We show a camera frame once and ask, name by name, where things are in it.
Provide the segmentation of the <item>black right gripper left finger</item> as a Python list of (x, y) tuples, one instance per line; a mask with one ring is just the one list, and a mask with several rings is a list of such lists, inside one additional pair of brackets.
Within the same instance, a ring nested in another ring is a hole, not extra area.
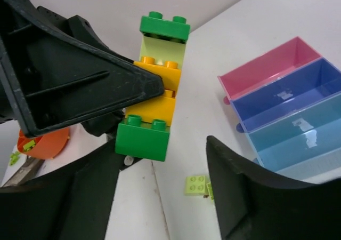
[(110, 140), (51, 173), (1, 188), (1, 239), (104, 239), (123, 159)]

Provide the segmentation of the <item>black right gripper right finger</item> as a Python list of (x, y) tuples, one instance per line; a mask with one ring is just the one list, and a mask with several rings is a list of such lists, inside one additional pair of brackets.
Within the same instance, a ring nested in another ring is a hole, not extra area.
[(235, 153), (216, 137), (206, 142), (223, 239), (340, 239), (340, 180), (294, 180)]

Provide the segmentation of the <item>yellow rectangular lego brick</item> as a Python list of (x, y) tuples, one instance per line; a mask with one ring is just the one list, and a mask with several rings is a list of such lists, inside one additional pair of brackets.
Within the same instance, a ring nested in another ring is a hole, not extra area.
[(138, 115), (143, 122), (152, 123), (154, 119), (163, 120), (171, 126), (176, 99), (175, 91), (165, 90), (162, 96), (140, 102), (125, 109), (125, 117)]

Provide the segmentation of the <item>pale green lego block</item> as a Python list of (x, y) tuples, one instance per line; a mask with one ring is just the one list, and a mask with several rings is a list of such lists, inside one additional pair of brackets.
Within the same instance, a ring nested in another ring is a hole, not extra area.
[(153, 57), (158, 65), (161, 62), (174, 61), (177, 62), (178, 69), (182, 70), (185, 48), (186, 44), (144, 36), (137, 61), (142, 57)]

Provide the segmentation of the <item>yellow curved lego brick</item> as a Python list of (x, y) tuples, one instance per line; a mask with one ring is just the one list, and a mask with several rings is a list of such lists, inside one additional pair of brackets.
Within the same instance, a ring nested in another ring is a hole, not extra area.
[(159, 75), (163, 80), (165, 89), (177, 92), (182, 73), (178, 69), (177, 62), (165, 61), (160, 65), (156, 63), (155, 58), (142, 56), (140, 61), (134, 61), (133, 64), (153, 74)]

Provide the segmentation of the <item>green lego plate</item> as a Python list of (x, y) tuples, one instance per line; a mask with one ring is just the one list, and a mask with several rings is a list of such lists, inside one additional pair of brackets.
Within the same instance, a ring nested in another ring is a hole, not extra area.
[(143, 15), (140, 21), (140, 32), (144, 36), (182, 44), (187, 43), (190, 28), (186, 18), (176, 15), (167, 20), (157, 11)]

